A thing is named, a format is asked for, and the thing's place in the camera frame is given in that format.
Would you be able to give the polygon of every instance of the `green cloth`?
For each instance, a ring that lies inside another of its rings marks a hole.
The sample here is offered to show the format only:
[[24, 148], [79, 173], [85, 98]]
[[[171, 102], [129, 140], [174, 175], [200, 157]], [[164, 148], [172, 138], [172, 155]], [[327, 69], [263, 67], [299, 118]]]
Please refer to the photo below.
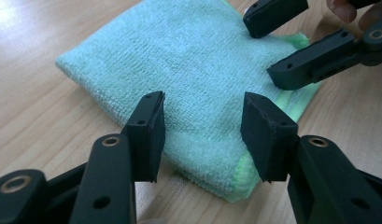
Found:
[[[295, 37], [294, 44], [307, 41]], [[235, 202], [259, 180], [240, 134], [245, 91], [269, 97], [297, 120], [317, 89], [281, 91], [266, 73], [295, 50], [273, 36], [251, 38], [226, 2], [145, 0], [56, 64], [120, 125], [141, 96], [164, 91], [164, 158], [199, 186]]]

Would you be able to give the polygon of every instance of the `wood grain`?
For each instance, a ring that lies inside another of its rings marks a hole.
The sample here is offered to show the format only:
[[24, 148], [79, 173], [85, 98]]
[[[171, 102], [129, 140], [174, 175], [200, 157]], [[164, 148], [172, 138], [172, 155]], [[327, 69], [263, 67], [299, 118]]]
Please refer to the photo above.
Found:
[[[0, 176], [33, 168], [48, 179], [88, 159], [92, 143], [117, 133], [91, 96], [54, 65], [121, 12], [129, 1], [0, 0]], [[253, 1], [231, 0], [243, 12]], [[276, 34], [325, 35], [324, 1]], [[300, 135], [332, 139], [360, 168], [382, 177], [382, 64], [358, 65], [329, 78], [304, 112]], [[138, 219], [168, 223], [295, 223], [286, 183], [259, 183], [247, 200], [227, 203], [163, 161], [156, 185], [136, 184]]]

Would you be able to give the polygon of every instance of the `light blue cloth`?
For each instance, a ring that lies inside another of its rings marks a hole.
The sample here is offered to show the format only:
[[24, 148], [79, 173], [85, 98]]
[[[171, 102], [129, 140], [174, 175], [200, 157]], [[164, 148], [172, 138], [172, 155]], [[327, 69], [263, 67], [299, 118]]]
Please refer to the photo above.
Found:
[[245, 91], [298, 119], [317, 88], [281, 91], [266, 73], [295, 50], [280, 38], [251, 38], [242, 16], [221, 0], [145, 0], [56, 64], [121, 125], [142, 95], [164, 91], [165, 159], [235, 202], [259, 179], [240, 134]]

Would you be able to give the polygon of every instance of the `folded towel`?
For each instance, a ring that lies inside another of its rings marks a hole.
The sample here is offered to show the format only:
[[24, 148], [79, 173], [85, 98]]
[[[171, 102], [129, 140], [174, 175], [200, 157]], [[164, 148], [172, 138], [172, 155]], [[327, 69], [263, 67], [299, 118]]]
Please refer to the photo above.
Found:
[[224, 1], [145, 0], [56, 64], [120, 125], [142, 95], [164, 91], [163, 157], [235, 202], [259, 179], [240, 134], [245, 91], [269, 97], [297, 120], [317, 89], [281, 91], [266, 73], [295, 50], [282, 38], [251, 38], [242, 16]]

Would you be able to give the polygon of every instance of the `finger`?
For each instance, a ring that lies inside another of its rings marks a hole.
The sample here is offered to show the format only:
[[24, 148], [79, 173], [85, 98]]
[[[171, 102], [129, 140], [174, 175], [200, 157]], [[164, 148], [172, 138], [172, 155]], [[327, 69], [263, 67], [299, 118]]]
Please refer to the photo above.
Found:
[[362, 30], [366, 30], [380, 19], [382, 19], [382, 1], [374, 4], [362, 15], [359, 21], [359, 27]]
[[357, 17], [356, 8], [347, 0], [327, 0], [327, 7], [344, 22], [352, 22]]

